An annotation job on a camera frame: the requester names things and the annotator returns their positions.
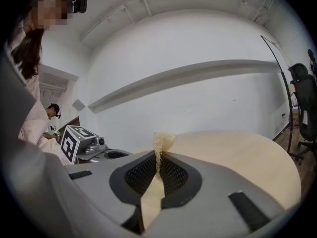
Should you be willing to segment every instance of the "black slot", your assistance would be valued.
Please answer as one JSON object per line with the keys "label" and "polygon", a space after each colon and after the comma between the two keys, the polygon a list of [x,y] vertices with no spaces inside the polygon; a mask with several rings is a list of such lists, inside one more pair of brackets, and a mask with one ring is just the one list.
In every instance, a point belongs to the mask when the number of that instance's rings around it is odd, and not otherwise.
{"label": "black slot", "polygon": [[243,192],[228,197],[252,232],[269,223],[269,218]]}
{"label": "black slot", "polygon": [[108,152],[107,156],[109,159],[117,159],[117,158],[127,156],[127,154],[121,153],[121,152]]}
{"label": "black slot", "polygon": [[85,170],[85,171],[80,171],[80,172],[77,172],[77,173],[69,174],[69,177],[70,177],[72,180],[75,180],[75,179],[82,178],[82,177],[86,177],[86,176],[89,176],[89,175],[92,175],[92,174],[93,174],[93,173],[90,172],[89,170]]}

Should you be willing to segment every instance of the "man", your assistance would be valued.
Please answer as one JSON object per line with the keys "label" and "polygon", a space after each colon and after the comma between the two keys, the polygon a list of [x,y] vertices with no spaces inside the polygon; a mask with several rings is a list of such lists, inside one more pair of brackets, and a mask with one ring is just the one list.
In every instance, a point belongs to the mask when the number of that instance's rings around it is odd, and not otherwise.
{"label": "man", "polygon": [[56,141],[59,141],[59,136],[54,135],[54,132],[56,131],[54,120],[51,120],[53,117],[60,118],[60,109],[59,106],[55,103],[52,103],[47,109],[46,114],[48,115],[48,118],[50,120],[49,126],[47,131],[43,134],[43,136],[47,139],[55,138]]}

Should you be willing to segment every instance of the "cap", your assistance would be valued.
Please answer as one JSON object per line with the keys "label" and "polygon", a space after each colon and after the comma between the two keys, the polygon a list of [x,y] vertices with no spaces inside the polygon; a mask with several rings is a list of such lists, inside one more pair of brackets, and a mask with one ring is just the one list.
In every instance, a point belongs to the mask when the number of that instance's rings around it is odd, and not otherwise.
{"label": "cap", "polygon": [[51,103],[51,105],[48,107],[49,108],[54,108],[55,112],[56,112],[56,117],[59,119],[61,117],[61,113],[60,113],[60,108],[59,105],[55,104],[55,103]]}

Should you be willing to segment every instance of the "chair backrest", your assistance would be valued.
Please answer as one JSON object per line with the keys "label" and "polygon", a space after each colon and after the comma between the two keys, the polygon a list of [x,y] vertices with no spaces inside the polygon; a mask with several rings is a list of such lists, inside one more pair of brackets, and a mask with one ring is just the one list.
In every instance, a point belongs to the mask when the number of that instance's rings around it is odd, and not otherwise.
{"label": "chair backrest", "polygon": [[300,133],[309,141],[317,137],[317,87],[306,67],[297,63],[288,69],[293,77],[295,95],[300,108]]}

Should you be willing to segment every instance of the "office chair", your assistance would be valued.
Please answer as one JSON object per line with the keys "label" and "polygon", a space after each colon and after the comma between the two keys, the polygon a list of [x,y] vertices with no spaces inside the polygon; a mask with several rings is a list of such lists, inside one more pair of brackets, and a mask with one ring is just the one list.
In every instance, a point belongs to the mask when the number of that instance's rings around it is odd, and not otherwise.
{"label": "office chair", "polygon": [[298,101],[300,120],[300,134],[308,142],[298,142],[297,147],[301,145],[307,148],[298,155],[303,155],[312,151],[317,161],[317,87],[316,81],[312,75],[308,74],[307,68],[297,63],[288,69],[293,80],[291,84],[295,86],[295,96]]}

